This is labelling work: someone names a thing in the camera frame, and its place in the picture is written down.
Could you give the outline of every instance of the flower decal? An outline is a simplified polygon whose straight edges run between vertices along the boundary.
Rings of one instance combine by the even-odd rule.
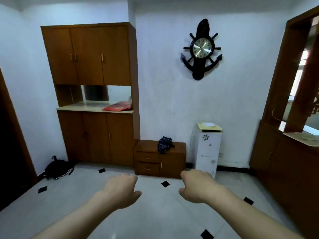
[[[204,138],[204,141],[208,140],[209,136],[206,134],[202,138]]]

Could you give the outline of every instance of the anchor-shaped clock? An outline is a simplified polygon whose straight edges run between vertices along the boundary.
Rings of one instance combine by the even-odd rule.
[[[209,24],[207,19],[203,19],[197,27],[196,37],[189,34],[193,41],[190,47],[184,47],[189,49],[191,58],[186,61],[186,57],[181,53],[181,60],[186,67],[193,72],[193,78],[195,80],[201,80],[204,77],[204,73],[214,68],[214,66],[222,59],[223,54],[218,56],[215,61],[211,59],[211,55],[214,50],[221,50],[219,47],[215,47],[214,38],[218,35],[216,33],[213,37],[209,36]],[[191,66],[189,62],[194,59],[194,65]],[[209,59],[211,64],[206,66],[206,60]]]

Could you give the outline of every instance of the marble countertop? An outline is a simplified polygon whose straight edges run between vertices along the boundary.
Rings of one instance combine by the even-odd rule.
[[[114,111],[102,111],[103,108],[112,105],[116,102],[111,101],[81,101],[75,104],[66,105],[57,108],[59,111],[78,111],[78,112],[108,112],[108,113],[126,113],[132,114],[133,110],[114,112]]]

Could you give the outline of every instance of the tile floor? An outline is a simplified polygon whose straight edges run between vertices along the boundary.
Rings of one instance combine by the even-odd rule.
[[[0,238],[30,238],[54,221],[67,215],[100,190],[107,179],[128,168],[78,164],[70,176],[42,180],[0,212]],[[271,196],[254,177],[243,173],[218,171],[216,181],[239,197],[253,201],[256,208],[297,231]],[[47,190],[38,193],[38,189]],[[207,230],[214,238],[239,238],[214,210],[204,204],[185,201],[178,193],[182,180],[138,176],[140,199],[127,209],[111,214],[89,238],[201,239]]]

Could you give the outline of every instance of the forearm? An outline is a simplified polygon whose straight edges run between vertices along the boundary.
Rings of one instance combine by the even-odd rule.
[[[302,238],[224,186],[218,185],[217,189],[208,195],[207,204],[216,210],[243,239]]]
[[[90,201],[68,214],[63,219],[44,229],[33,239],[85,239],[113,211],[113,205],[101,204],[99,192]]]

